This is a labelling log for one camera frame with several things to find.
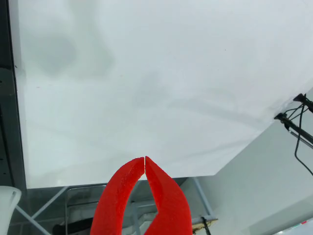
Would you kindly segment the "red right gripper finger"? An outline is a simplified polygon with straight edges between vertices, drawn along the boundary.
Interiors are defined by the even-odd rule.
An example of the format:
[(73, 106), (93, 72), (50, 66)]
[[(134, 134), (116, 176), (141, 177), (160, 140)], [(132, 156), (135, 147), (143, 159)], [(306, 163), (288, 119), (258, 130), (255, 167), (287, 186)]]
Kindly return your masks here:
[(145, 234), (191, 235), (189, 204), (178, 184), (147, 156), (145, 174), (157, 207), (157, 215)]

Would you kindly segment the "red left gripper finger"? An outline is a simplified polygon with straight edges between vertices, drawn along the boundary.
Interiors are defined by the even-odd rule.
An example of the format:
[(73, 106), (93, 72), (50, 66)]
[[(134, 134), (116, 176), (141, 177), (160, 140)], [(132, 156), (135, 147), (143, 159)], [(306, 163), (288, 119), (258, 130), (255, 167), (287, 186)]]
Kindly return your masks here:
[(107, 183), (93, 217), (91, 235), (120, 235), (124, 212), (130, 194), (144, 174), (144, 158), (135, 158), (111, 177)]

